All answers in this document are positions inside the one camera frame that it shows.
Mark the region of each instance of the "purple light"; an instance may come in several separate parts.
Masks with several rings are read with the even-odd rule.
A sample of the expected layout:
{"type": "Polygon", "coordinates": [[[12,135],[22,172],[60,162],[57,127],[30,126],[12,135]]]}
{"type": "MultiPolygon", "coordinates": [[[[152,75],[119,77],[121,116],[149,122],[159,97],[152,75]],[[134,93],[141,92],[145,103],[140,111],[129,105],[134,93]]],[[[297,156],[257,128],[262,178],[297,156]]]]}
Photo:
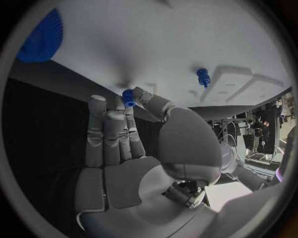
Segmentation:
{"type": "Polygon", "coordinates": [[[275,175],[276,175],[277,179],[279,180],[279,182],[281,182],[283,180],[283,177],[279,171],[279,168],[277,168],[277,170],[275,171],[275,175]]]}

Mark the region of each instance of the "blue cylindrical component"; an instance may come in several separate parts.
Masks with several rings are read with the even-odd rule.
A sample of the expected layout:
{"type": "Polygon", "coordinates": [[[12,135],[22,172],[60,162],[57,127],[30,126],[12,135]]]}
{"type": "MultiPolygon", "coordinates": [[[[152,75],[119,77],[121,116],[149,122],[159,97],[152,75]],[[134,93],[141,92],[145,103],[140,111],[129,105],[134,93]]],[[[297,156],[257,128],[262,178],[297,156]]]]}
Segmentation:
{"type": "Polygon", "coordinates": [[[203,85],[204,88],[207,88],[210,83],[208,71],[205,68],[201,68],[197,71],[197,76],[199,77],[199,83],[203,85]]]}
{"type": "Polygon", "coordinates": [[[34,28],[17,57],[26,63],[47,61],[59,49],[62,38],[62,22],[58,11],[54,9],[34,28]]]}
{"type": "Polygon", "coordinates": [[[132,89],[127,89],[122,93],[122,99],[125,107],[134,107],[136,102],[134,100],[134,93],[132,89]]]}

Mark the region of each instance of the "white surface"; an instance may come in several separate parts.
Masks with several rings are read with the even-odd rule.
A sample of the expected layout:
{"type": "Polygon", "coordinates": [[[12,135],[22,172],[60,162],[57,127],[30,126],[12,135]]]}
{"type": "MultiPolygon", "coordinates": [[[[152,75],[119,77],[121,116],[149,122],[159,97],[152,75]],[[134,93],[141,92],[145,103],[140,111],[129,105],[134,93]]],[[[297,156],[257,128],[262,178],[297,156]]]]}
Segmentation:
{"type": "Polygon", "coordinates": [[[252,193],[239,182],[230,182],[206,187],[206,193],[213,210],[219,212],[230,200],[252,193]]]}
{"type": "MultiPolygon", "coordinates": [[[[283,49],[242,1],[169,2],[171,8],[157,0],[63,1],[64,40],[53,60],[118,94],[128,81],[151,91],[156,85],[160,96],[185,107],[254,105],[290,86],[283,49]],[[212,78],[221,66],[248,68],[283,86],[265,96],[247,87],[228,102],[231,92],[215,98],[214,87],[201,103],[205,89],[195,70],[205,67],[212,78]]],[[[218,86],[228,80],[241,87],[248,78],[222,77],[218,86]]]]}

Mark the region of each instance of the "blue plastic part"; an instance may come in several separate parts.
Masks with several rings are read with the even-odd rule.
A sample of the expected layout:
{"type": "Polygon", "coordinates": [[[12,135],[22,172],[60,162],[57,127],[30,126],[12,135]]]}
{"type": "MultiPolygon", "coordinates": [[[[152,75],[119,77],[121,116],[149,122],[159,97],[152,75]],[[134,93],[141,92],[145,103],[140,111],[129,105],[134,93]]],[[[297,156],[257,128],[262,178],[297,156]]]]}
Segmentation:
{"type": "Polygon", "coordinates": [[[208,75],[208,70],[205,68],[201,68],[197,71],[197,76],[199,77],[199,83],[204,86],[204,88],[208,88],[208,84],[210,84],[210,77],[208,75]]]}
{"type": "Polygon", "coordinates": [[[34,28],[17,57],[26,63],[45,62],[59,49],[62,39],[62,22],[58,11],[54,9],[34,28]]]}
{"type": "Polygon", "coordinates": [[[127,89],[122,93],[122,99],[125,107],[134,107],[136,102],[134,100],[134,93],[132,89],[127,89]]]}

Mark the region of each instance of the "blue gear piece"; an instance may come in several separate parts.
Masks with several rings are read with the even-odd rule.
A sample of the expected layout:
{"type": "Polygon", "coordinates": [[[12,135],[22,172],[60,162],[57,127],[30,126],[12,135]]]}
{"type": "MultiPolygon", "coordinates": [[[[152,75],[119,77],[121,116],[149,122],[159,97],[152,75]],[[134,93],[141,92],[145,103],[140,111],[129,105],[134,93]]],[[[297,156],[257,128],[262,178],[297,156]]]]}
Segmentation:
{"type": "Polygon", "coordinates": [[[62,38],[62,22],[58,11],[54,9],[34,28],[17,57],[26,63],[45,62],[59,49],[62,38]]]}
{"type": "Polygon", "coordinates": [[[125,107],[134,107],[136,105],[132,89],[127,89],[127,90],[123,91],[122,99],[123,99],[125,107]]]}
{"type": "Polygon", "coordinates": [[[201,68],[197,71],[197,76],[199,77],[199,83],[204,86],[204,88],[208,87],[210,83],[210,77],[208,75],[208,71],[205,68],[201,68]]]}

